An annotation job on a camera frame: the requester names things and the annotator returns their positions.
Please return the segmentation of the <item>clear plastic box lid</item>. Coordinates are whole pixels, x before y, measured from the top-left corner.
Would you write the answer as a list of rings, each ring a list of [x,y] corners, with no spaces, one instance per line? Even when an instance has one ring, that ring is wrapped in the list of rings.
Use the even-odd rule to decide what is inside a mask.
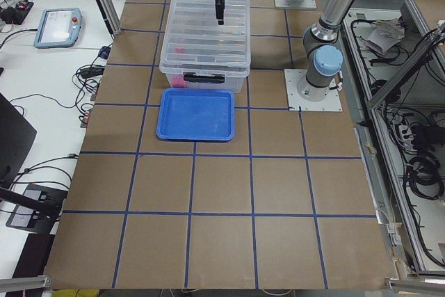
[[[165,74],[246,77],[250,72],[250,0],[225,0],[224,24],[215,0],[171,0],[161,49]]]

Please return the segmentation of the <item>clear plastic storage box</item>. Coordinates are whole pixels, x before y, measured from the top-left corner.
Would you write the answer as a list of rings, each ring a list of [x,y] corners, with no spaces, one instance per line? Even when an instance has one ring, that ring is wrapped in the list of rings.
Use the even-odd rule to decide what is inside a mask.
[[[233,93],[239,93],[242,89],[249,71],[244,72],[224,72],[212,70],[180,70],[179,72],[165,72],[168,83],[172,87],[172,78],[182,75],[187,87],[190,89],[209,89],[209,90],[230,90]]]

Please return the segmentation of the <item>red block in box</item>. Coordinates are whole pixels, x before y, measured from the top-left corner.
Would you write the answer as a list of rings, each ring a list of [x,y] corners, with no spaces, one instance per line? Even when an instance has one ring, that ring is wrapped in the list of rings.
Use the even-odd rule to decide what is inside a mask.
[[[177,75],[172,78],[172,87],[173,88],[186,88],[186,82],[184,81],[184,77],[182,75]]]

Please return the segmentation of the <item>blue plastic tray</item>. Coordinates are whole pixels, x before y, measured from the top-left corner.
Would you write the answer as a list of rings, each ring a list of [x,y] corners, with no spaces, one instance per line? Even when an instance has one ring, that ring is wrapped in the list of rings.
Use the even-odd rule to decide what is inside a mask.
[[[156,127],[160,139],[227,142],[234,133],[232,91],[169,88],[163,92]]]

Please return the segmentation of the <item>black device with label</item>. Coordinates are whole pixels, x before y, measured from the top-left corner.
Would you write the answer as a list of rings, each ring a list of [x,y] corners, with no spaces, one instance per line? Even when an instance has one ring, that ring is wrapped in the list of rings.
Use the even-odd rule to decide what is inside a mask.
[[[49,234],[58,222],[67,191],[29,184],[23,194],[1,188],[1,200],[15,205],[6,226]]]

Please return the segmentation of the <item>teach pendant near post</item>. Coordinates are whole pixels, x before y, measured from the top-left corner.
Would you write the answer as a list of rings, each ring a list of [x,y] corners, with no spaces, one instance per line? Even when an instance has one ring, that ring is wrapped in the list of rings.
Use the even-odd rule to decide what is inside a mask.
[[[38,49],[72,47],[79,37],[82,19],[79,8],[44,10],[33,46]]]

